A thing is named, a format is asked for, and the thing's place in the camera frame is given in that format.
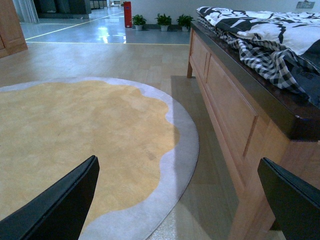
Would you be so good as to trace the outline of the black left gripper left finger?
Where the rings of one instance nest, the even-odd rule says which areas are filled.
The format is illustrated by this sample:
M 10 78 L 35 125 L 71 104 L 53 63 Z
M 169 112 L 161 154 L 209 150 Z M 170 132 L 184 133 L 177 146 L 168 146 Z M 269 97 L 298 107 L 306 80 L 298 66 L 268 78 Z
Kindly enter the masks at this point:
M 99 176 L 92 155 L 29 203 L 0 222 L 2 240 L 77 240 Z

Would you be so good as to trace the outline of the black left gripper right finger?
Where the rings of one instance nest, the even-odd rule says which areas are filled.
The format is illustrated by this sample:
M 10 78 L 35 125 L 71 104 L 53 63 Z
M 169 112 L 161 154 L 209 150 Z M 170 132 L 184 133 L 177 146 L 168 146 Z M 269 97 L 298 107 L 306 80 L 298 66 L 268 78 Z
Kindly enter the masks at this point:
M 287 240 L 320 238 L 320 190 L 263 157 L 258 175 L 266 199 Z

